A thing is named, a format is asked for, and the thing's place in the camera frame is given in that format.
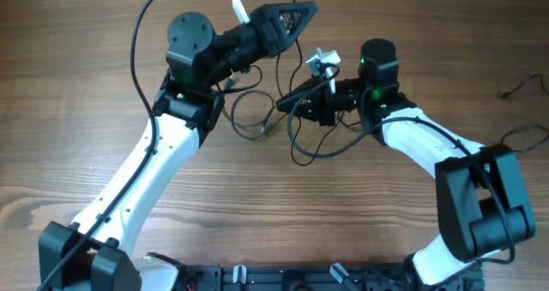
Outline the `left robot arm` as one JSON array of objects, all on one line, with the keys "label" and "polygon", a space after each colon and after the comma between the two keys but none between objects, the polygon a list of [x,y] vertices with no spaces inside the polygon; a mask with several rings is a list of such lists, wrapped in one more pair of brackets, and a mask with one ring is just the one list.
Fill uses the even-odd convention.
[{"label": "left robot arm", "polygon": [[312,1],[271,3],[216,33],[202,13],[178,15],[167,30],[168,69],[138,144],[103,191],[69,225],[39,237],[43,290],[178,290],[184,264],[158,253],[133,261],[136,240],[178,169],[203,145],[225,105],[217,85],[287,50],[317,12]]}]

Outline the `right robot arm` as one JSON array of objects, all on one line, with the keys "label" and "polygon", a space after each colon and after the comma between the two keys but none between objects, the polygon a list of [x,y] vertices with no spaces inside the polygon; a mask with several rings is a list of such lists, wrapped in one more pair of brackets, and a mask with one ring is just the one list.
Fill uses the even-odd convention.
[{"label": "right robot arm", "polygon": [[308,61],[311,79],[277,103],[290,118],[334,125],[338,112],[356,111],[363,132],[398,150],[435,180],[438,236],[407,257],[399,287],[434,290],[459,281],[470,286],[469,270],[516,257],[516,245],[534,236],[535,221],[512,149],[469,141],[429,119],[399,89],[395,45],[366,41],[358,75],[339,80],[336,52],[317,52]]}]

